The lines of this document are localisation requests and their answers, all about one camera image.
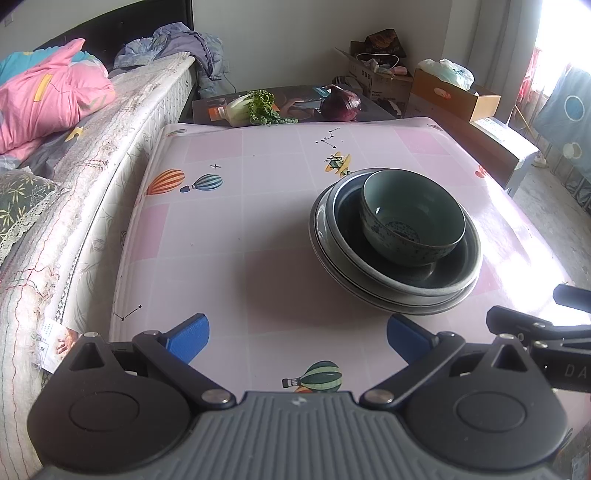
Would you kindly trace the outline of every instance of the green hot air balloon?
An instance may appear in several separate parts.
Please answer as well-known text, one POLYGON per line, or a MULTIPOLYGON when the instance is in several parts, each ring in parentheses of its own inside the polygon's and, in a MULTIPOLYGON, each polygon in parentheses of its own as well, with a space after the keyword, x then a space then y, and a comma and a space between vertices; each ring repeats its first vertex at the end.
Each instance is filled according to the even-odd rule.
POLYGON ((337 364, 323 360, 312 365, 300 378, 284 378, 283 388, 302 386, 312 392, 336 392, 343 383, 337 364))

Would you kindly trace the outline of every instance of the pink tablecloth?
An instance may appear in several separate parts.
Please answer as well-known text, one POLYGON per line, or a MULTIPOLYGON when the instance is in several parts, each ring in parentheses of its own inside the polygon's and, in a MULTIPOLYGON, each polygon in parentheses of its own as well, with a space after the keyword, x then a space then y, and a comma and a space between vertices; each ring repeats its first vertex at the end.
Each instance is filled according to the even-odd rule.
MULTIPOLYGON (((496 304, 557 325, 589 323, 587 314, 553 302, 553 288, 569 278, 531 222, 430 119, 242 129, 177 124, 161 134, 141 187, 111 340, 166 331, 204 313, 209 342, 191 364, 238 398, 246 390, 283 390, 283 379, 320 361, 335 365, 340 389, 356 397, 403 368, 386 339, 389 313, 341 288, 310 245, 310 208, 339 178, 326 168, 337 152, 351 155, 352 171, 424 174, 475 221, 484 252, 476 288, 453 310, 418 323, 469 342, 492 340, 485 315, 496 304), (207 174, 221 186, 206 177, 181 192, 207 174)), ((591 413, 589 395, 559 395, 578 431, 591 413)))

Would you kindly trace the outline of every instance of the green vegetable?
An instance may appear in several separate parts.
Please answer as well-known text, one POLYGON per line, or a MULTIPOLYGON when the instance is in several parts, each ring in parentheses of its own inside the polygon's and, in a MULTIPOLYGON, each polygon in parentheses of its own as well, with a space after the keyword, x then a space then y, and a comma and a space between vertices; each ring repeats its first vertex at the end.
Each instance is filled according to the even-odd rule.
POLYGON ((237 98, 225 109, 225 117, 233 127, 268 124, 294 124, 295 118, 282 118, 273 110, 275 97, 266 90, 255 90, 237 98))

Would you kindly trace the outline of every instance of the white plastic bag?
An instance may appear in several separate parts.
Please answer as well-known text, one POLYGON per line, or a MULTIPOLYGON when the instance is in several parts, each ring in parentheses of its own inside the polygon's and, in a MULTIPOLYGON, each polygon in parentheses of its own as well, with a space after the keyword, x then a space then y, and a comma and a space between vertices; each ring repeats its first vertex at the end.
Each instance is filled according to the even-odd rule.
POLYGON ((431 59, 423 60, 419 62, 417 68, 431 75, 435 75, 435 77, 444 82, 460 87, 462 90, 470 90, 472 83, 474 83, 474 75, 470 70, 448 59, 440 61, 433 61, 431 59))

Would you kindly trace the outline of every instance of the orange hot air balloon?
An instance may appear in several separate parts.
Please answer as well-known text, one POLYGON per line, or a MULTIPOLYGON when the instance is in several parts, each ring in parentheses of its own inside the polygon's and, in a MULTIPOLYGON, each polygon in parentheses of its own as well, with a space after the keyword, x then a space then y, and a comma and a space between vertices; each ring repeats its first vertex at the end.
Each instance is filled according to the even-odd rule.
POLYGON ((184 173, 181 170, 172 168, 171 170, 164 170, 158 175, 150 186, 146 195, 158 195, 159 193, 170 192, 181 185, 184 180, 184 173))

